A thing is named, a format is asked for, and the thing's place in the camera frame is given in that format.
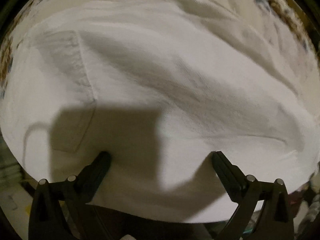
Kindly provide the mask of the white pants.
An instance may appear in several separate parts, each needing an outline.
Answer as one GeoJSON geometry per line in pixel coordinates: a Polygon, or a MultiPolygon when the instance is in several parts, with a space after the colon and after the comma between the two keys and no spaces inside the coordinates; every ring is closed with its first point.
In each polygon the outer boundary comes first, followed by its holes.
{"type": "Polygon", "coordinates": [[[232,215],[213,151],[289,192],[319,160],[289,63],[214,0],[95,0],[35,24],[10,65],[1,132],[35,179],[110,152],[92,203],[165,222],[232,215]]]}

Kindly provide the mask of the floral bed blanket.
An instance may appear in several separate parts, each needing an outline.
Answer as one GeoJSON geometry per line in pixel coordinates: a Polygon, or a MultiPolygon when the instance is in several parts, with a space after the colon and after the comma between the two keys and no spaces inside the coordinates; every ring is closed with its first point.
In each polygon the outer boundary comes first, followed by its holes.
{"type": "MultiPolygon", "coordinates": [[[[5,91],[13,54],[28,28],[56,11],[90,0],[1,0],[1,91],[5,91]]],[[[279,41],[272,22],[282,22],[306,49],[293,65],[308,100],[319,99],[319,6],[314,0],[215,0],[241,16],[270,41],[279,41]]]]}

